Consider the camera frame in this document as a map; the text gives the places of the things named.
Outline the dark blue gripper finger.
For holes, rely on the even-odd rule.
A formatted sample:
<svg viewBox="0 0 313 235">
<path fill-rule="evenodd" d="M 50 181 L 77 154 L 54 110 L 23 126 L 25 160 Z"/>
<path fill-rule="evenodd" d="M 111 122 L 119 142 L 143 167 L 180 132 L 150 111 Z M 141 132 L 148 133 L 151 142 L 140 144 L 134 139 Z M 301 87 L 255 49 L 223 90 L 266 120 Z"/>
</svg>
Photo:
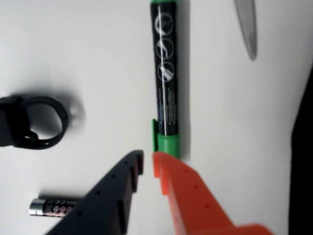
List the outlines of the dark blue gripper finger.
<svg viewBox="0 0 313 235">
<path fill-rule="evenodd" d="M 128 153 L 48 234 L 125 235 L 143 160 L 142 150 Z"/>
</svg>

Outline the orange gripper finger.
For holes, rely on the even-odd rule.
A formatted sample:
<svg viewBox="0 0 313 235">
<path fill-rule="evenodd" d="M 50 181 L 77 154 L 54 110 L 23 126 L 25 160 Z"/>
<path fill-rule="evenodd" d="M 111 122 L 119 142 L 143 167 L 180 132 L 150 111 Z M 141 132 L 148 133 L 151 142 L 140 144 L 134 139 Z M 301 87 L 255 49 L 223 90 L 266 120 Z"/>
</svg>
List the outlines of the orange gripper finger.
<svg viewBox="0 0 313 235">
<path fill-rule="evenodd" d="M 154 175 L 167 196 L 177 235 L 269 235 L 260 224 L 236 226 L 200 175 L 183 161 L 153 153 Z"/>
</svg>

